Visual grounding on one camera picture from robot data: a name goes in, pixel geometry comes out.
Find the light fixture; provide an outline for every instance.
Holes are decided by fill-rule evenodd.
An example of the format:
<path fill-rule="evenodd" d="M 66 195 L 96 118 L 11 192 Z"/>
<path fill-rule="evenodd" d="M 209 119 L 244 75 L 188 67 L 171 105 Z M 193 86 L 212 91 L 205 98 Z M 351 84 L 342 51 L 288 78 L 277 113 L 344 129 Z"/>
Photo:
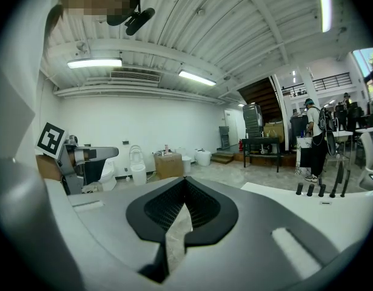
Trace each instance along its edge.
<path fill-rule="evenodd" d="M 121 58 L 84 58 L 69 61 L 67 65 L 70 69 L 84 67 L 121 67 L 123 62 Z"/>
<path fill-rule="evenodd" d="M 332 26 L 332 1 L 321 0 L 322 32 L 328 32 Z"/>
<path fill-rule="evenodd" d="M 191 80 L 194 80 L 194 81 L 197 81 L 197 82 L 201 82 L 201 83 L 204 83 L 206 85 L 209 85 L 209 86 L 214 86 L 216 85 L 216 82 L 213 82 L 211 80 L 208 80 L 208 79 L 204 79 L 198 75 L 193 75 L 189 72 L 186 72 L 184 70 L 182 70 L 179 74 L 179 76 L 182 76 L 183 78 L 187 78 L 187 79 L 191 79 Z"/>

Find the doorway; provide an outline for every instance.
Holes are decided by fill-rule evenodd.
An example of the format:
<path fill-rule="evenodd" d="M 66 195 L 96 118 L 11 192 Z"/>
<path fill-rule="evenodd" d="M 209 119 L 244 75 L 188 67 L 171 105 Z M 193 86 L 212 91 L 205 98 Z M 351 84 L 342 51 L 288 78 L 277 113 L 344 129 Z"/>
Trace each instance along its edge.
<path fill-rule="evenodd" d="M 229 145 L 238 144 L 236 117 L 230 110 L 225 110 L 225 124 L 229 127 Z"/>

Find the black railing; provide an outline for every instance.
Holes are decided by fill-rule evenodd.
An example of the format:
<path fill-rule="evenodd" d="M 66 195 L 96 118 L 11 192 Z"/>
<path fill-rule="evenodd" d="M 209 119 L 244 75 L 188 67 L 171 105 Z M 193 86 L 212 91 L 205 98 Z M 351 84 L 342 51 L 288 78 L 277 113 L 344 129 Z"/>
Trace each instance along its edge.
<path fill-rule="evenodd" d="M 313 81 L 313 85 L 316 92 L 349 84 L 352 84 L 349 72 Z M 306 87 L 303 83 L 293 85 L 290 87 L 282 87 L 282 93 L 286 92 L 290 92 L 290 97 L 303 96 L 307 94 Z"/>

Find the toilet bowl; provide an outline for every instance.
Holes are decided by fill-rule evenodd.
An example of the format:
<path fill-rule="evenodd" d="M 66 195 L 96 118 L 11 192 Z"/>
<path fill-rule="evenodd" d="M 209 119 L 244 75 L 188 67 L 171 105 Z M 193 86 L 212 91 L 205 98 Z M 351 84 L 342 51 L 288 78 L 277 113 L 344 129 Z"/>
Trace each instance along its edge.
<path fill-rule="evenodd" d="M 200 166 L 209 166 L 211 156 L 212 154 L 210 151 L 196 151 L 196 162 Z"/>
<path fill-rule="evenodd" d="M 133 183 L 141 186 L 147 182 L 146 166 L 144 165 L 143 154 L 140 146 L 133 145 L 130 149 L 130 168 Z"/>
<path fill-rule="evenodd" d="M 111 191 L 116 186 L 115 167 L 112 161 L 106 161 L 99 182 L 103 191 Z"/>
<path fill-rule="evenodd" d="M 185 148 L 175 149 L 175 153 L 179 153 L 182 155 L 182 163 L 184 164 L 184 175 L 187 173 L 190 173 L 190 171 L 192 170 L 192 167 L 191 167 L 192 158 L 186 154 L 186 149 Z"/>

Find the gray chair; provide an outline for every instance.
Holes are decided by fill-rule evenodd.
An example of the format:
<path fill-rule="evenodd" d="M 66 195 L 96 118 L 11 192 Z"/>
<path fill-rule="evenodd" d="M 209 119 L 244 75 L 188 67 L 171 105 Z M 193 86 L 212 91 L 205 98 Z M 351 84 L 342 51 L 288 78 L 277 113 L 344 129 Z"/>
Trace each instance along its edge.
<path fill-rule="evenodd" d="M 366 190 L 373 190 L 373 142 L 369 133 L 363 133 L 360 137 L 366 154 L 365 170 L 360 176 L 358 185 Z"/>

